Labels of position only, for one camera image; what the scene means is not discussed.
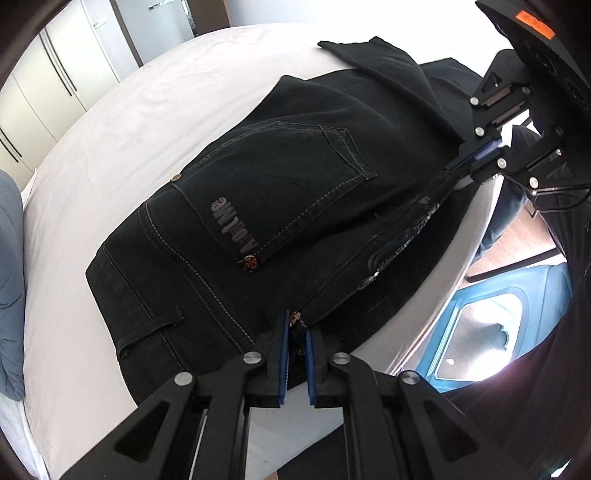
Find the white cabinet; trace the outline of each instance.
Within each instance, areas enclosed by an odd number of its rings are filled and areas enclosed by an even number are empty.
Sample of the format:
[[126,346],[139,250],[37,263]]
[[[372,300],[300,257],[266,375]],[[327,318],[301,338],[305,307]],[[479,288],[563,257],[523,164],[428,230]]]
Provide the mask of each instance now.
[[22,161],[16,160],[9,153],[8,148],[0,139],[0,170],[8,173],[17,183],[18,189],[22,191],[33,176],[33,172]]
[[34,170],[56,144],[11,75],[0,90],[0,137],[16,158]]
[[33,110],[59,140],[85,110],[56,69],[41,38],[35,37],[12,73]]
[[88,110],[117,85],[80,0],[72,0],[46,27],[75,95]]

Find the white wall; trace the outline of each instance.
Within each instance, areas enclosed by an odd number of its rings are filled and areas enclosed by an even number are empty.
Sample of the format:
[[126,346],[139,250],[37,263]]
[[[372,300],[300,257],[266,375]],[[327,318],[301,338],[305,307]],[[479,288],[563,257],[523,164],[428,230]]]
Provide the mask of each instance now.
[[83,0],[83,5],[105,56],[119,80],[139,67],[125,40],[109,0]]
[[511,48],[473,0],[228,0],[228,10],[233,26],[341,25],[382,37],[418,63],[453,57],[481,75]]
[[117,0],[135,48],[144,63],[193,38],[180,0],[148,10],[160,0]]

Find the metal rivet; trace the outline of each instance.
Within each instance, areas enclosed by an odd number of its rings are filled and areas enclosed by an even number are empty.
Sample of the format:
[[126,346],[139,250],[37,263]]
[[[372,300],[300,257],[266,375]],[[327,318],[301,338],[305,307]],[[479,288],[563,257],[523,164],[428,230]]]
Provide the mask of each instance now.
[[333,355],[333,362],[337,365],[347,365],[351,361],[351,356],[345,352],[337,352]]
[[249,365],[254,365],[262,360],[262,355],[259,352],[248,352],[244,354],[244,362]]
[[421,377],[418,376],[418,373],[409,370],[407,372],[402,372],[400,375],[402,381],[407,385],[416,385],[421,381]]
[[174,377],[174,383],[179,387],[185,387],[193,381],[193,376],[189,372],[180,372]]
[[247,255],[244,257],[243,262],[244,266],[249,270],[254,270],[256,267],[258,267],[258,258],[254,255]]

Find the copper button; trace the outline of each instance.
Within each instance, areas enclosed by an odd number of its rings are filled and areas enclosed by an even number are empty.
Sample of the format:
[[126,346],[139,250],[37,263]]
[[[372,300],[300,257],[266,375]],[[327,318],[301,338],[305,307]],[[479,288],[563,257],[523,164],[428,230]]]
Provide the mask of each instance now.
[[258,267],[258,258],[254,255],[247,255],[244,257],[243,262],[244,266],[249,270],[254,270],[256,267]]

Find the black cable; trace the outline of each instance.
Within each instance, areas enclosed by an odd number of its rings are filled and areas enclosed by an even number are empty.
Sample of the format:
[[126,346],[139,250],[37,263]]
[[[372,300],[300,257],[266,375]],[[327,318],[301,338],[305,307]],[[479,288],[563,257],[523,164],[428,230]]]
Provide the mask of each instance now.
[[536,207],[536,203],[537,200],[540,197],[536,197],[534,199],[534,201],[532,202],[532,205],[534,206],[534,208],[536,210],[538,210],[538,212],[540,213],[562,213],[562,212],[567,212],[568,210],[572,210],[573,208],[577,208],[579,205],[582,205],[583,203],[585,203],[587,201],[587,199],[591,197],[591,189],[587,189],[587,194],[581,198],[577,203],[575,203],[574,205],[569,205],[568,207],[563,207],[563,208],[557,208],[557,209],[547,209],[547,210],[541,210],[538,207]]

